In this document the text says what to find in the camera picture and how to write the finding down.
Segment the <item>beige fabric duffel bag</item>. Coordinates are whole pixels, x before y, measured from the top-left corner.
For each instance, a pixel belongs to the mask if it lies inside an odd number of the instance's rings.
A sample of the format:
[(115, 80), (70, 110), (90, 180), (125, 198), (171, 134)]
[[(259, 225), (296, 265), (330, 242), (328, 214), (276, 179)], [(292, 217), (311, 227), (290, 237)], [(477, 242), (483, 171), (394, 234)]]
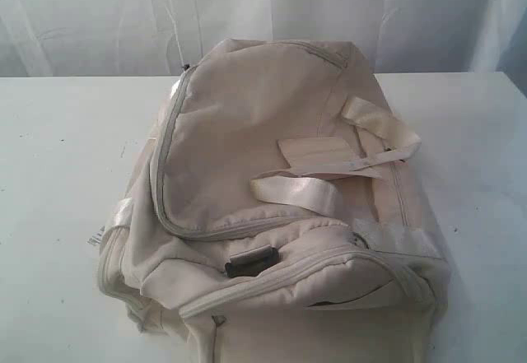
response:
[(98, 286), (195, 362), (423, 362), (450, 271), (420, 145), (354, 44), (224, 40), (162, 105)]

